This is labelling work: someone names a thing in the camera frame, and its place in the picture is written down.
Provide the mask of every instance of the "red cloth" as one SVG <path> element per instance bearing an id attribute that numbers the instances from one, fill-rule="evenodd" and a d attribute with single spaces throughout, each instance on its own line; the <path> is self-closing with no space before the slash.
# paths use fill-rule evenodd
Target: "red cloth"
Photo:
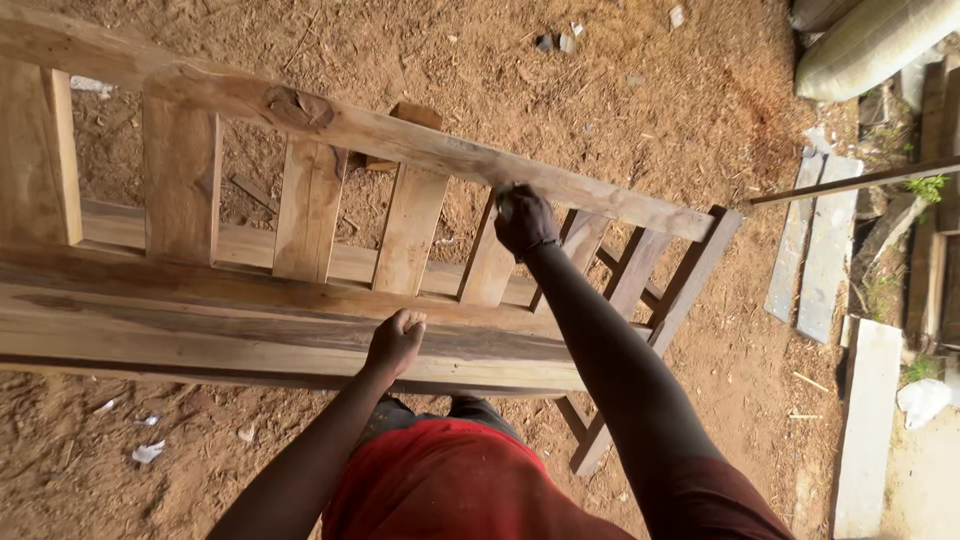
<path id="1" fill-rule="evenodd" d="M 695 466 L 678 468 L 678 477 L 656 480 L 673 482 L 671 488 L 648 483 L 644 490 L 654 498 L 658 492 L 664 496 L 649 503 L 658 514 L 647 517 L 654 538 L 679 537 L 675 531 L 683 531 L 683 537 L 780 537 L 776 527 L 766 525 L 769 519 L 779 524 L 777 518 L 743 475 L 720 460 L 691 461 Z M 689 482 L 717 468 L 723 471 L 713 475 L 718 482 L 700 484 L 706 491 Z M 743 491 L 748 497 L 740 496 Z M 757 505 L 769 515 L 753 511 Z M 646 504 L 641 506 L 646 515 Z M 717 509 L 735 516 L 717 517 Z M 455 418 L 421 420 L 358 449 L 323 522 L 326 540 L 631 538 L 568 499 L 536 455 L 513 437 Z M 697 528 L 698 523 L 706 528 Z"/>

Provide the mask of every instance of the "forearm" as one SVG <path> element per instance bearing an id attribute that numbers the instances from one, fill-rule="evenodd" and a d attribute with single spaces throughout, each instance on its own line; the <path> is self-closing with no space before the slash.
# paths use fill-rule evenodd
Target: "forearm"
<path id="1" fill-rule="evenodd" d="M 392 380 L 376 370 L 361 370 L 257 475 L 208 538 L 306 538 Z"/>
<path id="2" fill-rule="evenodd" d="M 563 251 L 542 245 L 524 260 L 610 427 L 624 467 L 635 473 L 630 476 L 645 477 L 664 460 L 676 457 L 719 457 L 683 388 L 660 357 L 593 290 Z"/>

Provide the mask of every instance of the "wooden chair frame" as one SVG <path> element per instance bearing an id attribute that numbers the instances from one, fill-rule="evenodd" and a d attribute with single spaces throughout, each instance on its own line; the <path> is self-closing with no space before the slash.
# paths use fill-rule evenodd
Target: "wooden chair frame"
<path id="1" fill-rule="evenodd" d="M 82 201 L 70 74 L 143 92 L 145 209 Z M 513 276 L 487 204 L 466 266 L 428 260 L 450 176 L 524 181 L 570 208 L 564 250 L 612 270 L 606 298 L 662 354 L 742 216 L 709 213 L 439 131 L 432 110 L 362 110 L 152 43 L 0 1 L 0 367 L 335 389 L 400 307 L 431 330 L 395 391 L 543 396 L 589 474 L 610 442 L 536 284 Z M 221 115 L 288 134 L 276 233 L 220 223 Z M 378 251 L 335 244 L 348 150 L 393 161 Z M 623 254 L 612 219 L 636 226 Z M 650 281 L 674 236 L 690 247 Z"/>

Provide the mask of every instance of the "dirt ground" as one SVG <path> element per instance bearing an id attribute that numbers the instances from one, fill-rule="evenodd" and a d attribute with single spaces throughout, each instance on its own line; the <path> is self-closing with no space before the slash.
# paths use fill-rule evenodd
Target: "dirt ground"
<path id="1" fill-rule="evenodd" d="M 673 30 L 676 2 L 661 0 L 24 3 L 372 110 L 424 104 L 449 133 L 701 210 L 744 209 L 746 198 L 792 186 L 810 126 L 824 124 L 839 154 L 857 142 L 855 101 L 818 107 L 793 97 L 798 51 L 786 0 L 686 1 L 686 22 Z M 571 21 L 585 28 L 573 54 L 536 49 L 536 35 Z M 122 88 L 106 100 L 75 93 L 84 197 L 142 206 L 139 102 Z M 224 133 L 222 219 L 270 229 L 271 213 L 227 179 L 242 173 L 282 197 L 283 135 L 232 120 Z M 336 241 L 378 247 L 392 182 L 391 173 L 350 173 Z M 432 258 L 466 261 L 486 198 L 483 186 L 451 182 L 436 238 L 453 241 Z M 664 360 L 730 462 L 798 537 L 823 538 L 841 353 L 762 309 L 785 212 L 748 212 Z M 616 223 L 607 239 L 622 247 L 629 232 Z M 675 241 L 667 251 L 658 284 L 684 248 Z M 589 277 L 601 287 L 609 276 L 595 266 Z M 93 413 L 113 398 L 113 411 Z M 0 538 L 201 537 L 331 398 L 0 372 Z M 578 399 L 592 410 L 586 394 Z M 418 411 L 448 405 L 409 400 Z M 576 441 L 552 403 L 494 403 L 574 502 L 646 537 L 615 450 L 593 476 L 575 478 L 567 462 Z M 132 422 L 151 412 L 161 415 L 156 426 Z M 251 443 L 236 434 L 249 426 Z M 159 440 L 166 447 L 154 463 L 131 461 L 134 448 Z"/>

